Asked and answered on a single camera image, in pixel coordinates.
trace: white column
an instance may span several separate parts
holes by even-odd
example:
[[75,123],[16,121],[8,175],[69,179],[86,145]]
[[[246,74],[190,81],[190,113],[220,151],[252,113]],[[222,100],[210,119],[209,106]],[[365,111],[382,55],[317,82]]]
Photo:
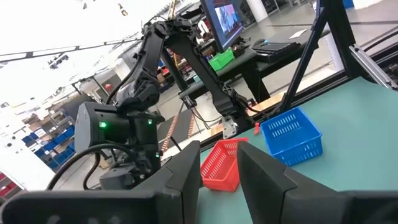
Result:
[[260,22],[268,17],[266,8],[262,4],[261,0],[248,0],[248,5],[256,19],[256,22]]
[[353,0],[355,9],[363,9],[373,4],[379,3],[382,0]]

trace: monitor screen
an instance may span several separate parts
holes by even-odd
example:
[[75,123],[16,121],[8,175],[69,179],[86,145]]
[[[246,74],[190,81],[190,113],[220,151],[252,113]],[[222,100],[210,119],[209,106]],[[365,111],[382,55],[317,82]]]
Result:
[[243,31],[237,0],[201,0],[218,50],[225,51]]

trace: pillar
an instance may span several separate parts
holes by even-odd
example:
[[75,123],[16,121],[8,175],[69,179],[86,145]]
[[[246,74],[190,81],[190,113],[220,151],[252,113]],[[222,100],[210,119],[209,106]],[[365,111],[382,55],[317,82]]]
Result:
[[247,2],[251,12],[254,15],[254,18],[256,19],[256,22],[260,22],[268,17],[266,8],[262,4],[261,0],[247,0]]

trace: black device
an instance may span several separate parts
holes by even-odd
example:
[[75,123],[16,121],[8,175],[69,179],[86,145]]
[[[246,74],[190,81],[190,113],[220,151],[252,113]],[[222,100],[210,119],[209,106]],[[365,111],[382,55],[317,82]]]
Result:
[[132,190],[30,192],[8,202],[2,219],[4,224],[193,223],[200,183],[200,142],[192,141]]
[[337,192],[239,142],[239,176],[253,224],[398,223],[397,191]]
[[244,27],[238,10],[241,1],[201,0],[219,52],[224,52],[242,33]]
[[266,63],[277,62],[286,55],[293,54],[301,44],[296,42],[274,43],[264,42],[254,45],[252,49],[257,53],[257,59]]

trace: blue plastic basket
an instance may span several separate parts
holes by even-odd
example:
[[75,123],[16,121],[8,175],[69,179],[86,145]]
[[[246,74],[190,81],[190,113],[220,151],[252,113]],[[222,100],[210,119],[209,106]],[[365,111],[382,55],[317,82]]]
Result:
[[300,108],[260,124],[270,155],[288,166],[322,154],[321,132]]

